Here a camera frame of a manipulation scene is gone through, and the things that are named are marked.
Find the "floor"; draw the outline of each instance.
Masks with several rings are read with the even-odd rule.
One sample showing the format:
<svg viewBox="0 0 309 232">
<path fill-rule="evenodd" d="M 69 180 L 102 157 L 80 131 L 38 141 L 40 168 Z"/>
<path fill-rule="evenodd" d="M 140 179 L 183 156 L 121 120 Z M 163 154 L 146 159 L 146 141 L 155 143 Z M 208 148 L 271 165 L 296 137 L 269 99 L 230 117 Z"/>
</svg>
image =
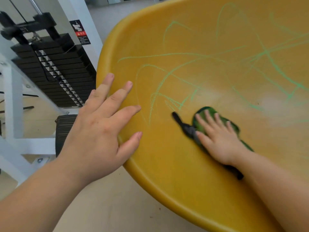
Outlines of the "floor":
<svg viewBox="0 0 309 232">
<path fill-rule="evenodd" d="M 24 98 L 24 105 L 35 108 L 24 111 L 25 137 L 46 137 L 56 128 L 54 112 L 40 98 Z M 28 161 L 35 156 L 27 155 Z M 17 182 L 5 172 L 0 174 L 0 200 L 12 192 Z M 72 202 L 54 232 L 202 232 L 201 228 L 179 217 L 144 191 L 125 171 L 113 174 L 87 186 Z"/>
</svg>

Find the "forearm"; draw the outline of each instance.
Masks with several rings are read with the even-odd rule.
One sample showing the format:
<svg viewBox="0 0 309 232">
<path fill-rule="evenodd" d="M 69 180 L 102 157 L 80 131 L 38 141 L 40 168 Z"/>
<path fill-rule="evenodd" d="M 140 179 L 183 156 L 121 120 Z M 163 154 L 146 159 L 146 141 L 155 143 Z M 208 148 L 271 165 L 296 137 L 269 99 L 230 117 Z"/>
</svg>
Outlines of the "forearm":
<svg viewBox="0 0 309 232">
<path fill-rule="evenodd" d="M 309 188 L 289 172 L 254 152 L 240 154 L 235 167 L 287 232 L 309 227 Z"/>
<path fill-rule="evenodd" d="M 0 231 L 52 232 L 84 186 L 59 161 L 45 165 L 0 202 Z"/>
</svg>

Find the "warning label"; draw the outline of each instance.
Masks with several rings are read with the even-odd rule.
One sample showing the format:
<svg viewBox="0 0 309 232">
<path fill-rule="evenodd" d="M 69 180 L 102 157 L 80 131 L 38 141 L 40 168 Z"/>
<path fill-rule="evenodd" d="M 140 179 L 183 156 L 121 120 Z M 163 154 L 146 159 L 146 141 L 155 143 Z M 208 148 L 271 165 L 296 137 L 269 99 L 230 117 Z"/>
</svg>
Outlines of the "warning label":
<svg viewBox="0 0 309 232">
<path fill-rule="evenodd" d="M 73 21 L 70 21 L 70 24 L 72 26 L 72 28 L 74 29 L 80 43 L 82 45 L 90 45 L 90 40 L 87 36 L 87 33 L 85 32 L 83 26 L 82 26 L 82 23 L 80 22 L 80 20 L 73 20 Z"/>
</svg>

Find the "fingernail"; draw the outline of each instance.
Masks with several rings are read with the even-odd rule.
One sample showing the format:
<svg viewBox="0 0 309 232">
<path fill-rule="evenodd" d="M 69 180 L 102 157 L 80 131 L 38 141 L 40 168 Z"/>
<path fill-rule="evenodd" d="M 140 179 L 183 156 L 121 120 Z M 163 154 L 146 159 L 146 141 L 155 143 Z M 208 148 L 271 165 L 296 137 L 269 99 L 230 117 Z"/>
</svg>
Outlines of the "fingernail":
<svg viewBox="0 0 309 232">
<path fill-rule="evenodd" d="M 139 140 L 141 140 L 141 137 L 142 137 L 142 136 L 143 136 L 143 132 L 138 132 L 137 137 L 138 137 Z"/>
</svg>

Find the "cable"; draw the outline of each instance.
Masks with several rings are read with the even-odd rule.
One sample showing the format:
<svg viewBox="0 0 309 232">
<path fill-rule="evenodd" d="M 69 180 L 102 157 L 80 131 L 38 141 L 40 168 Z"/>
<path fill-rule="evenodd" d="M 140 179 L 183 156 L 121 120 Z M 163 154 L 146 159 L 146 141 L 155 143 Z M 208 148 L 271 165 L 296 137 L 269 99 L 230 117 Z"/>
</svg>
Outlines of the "cable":
<svg viewBox="0 0 309 232">
<path fill-rule="evenodd" d="M 13 7 L 17 10 L 17 12 L 19 13 L 19 15 L 24 19 L 24 21 L 26 22 L 26 23 L 28 23 L 27 22 L 27 20 L 23 17 L 23 15 L 21 14 L 21 12 L 18 10 L 18 8 L 14 5 L 14 3 L 12 2 L 12 0 L 9 0 L 10 1 L 10 3 L 13 5 Z"/>
</svg>

